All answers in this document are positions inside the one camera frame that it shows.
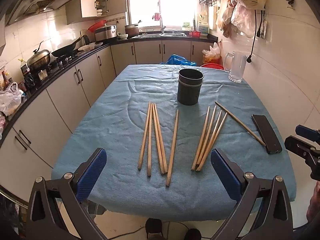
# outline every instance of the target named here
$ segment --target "blue plastic bag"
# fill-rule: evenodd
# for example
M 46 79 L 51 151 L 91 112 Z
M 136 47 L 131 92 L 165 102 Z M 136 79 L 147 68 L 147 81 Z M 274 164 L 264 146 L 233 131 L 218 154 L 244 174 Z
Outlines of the blue plastic bag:
M 184 57 L 178 55 L 171 55 L 166 63 L 161 63 L 166 65 L 183 65 L 183 66 L 196 66 L 196 62 L 191 62 Z

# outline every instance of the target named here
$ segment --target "blue towel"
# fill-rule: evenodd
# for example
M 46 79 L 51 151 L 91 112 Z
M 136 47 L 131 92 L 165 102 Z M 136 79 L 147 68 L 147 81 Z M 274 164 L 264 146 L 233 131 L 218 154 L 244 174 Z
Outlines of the blue towel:
M 279 131 L 250 86 L 234 83 L 228 73 L 194 67 L 204 74 L 199 101 L 193 106 L 177 102 L 180 65 L 129 65 L 103 92 L 70 137 L 52 171 L 52 178 L 74 172 L 97 147 L 108 155 L 89 200 L 113 212 L 171 221 L 225 219 L 231 200 L 207 159 L 201 172 L 191 171 L 207 108 L 218 101 L 259 136 L 251 114 L 263 114 L 281 142 L 282 152 L 269 155 L 265 148 L 230 116 L 216 140 L 227 157 L 258 178 L 284 178 L 290 200 L 296 196 L 296 181 Z M 147 177 L 147 143 L 141 171 L 137 170 L 149 101 L 156 103 L 164 148 L 169 164 L 176 110 L 179 124 L 171 184 L 160 175 L 154 128 L 152 171 Z

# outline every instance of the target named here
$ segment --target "glass pitcher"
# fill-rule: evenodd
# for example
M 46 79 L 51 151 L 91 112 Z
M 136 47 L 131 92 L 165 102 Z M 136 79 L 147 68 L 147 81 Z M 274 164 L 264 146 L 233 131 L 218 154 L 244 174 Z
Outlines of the glass pitcher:
M 226 59 L 228 57 L 232 57 L 232 62 L 231 62 L 231 68 L 228 69 L 226 67 Z M 233 81 L 240 83 L 243 78 L 243 73 L 244 73 L 244 68 L 245 64 L 247 63 L 247 56 L 241 52 L 233 52 L 233 53 L 227 53 L 224 61 L 223 61 L 223 68 L 226 72 L 229 72 L 228 78 Z

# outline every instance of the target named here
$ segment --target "black cylindrical container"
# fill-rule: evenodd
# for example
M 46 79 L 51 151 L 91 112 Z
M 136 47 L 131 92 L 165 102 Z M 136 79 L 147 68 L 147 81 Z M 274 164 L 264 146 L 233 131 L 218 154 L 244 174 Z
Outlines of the black cylindrical container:
M 204 75 L 193 68 L 184 68 L 179 71 L 178 102 L 192 106 L 198 102 L 201 84 Z

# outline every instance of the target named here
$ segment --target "smartphone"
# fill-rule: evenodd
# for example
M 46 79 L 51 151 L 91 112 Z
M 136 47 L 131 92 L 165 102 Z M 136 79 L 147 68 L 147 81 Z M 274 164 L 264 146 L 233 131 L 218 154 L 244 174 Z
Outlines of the smartphone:
M 263 142 L 266 144 L 267 152 L 269 154 L 282 152 L 281 144 L 268 119 L 264 115 L 253 114 L 252 120 L 256 125 Z

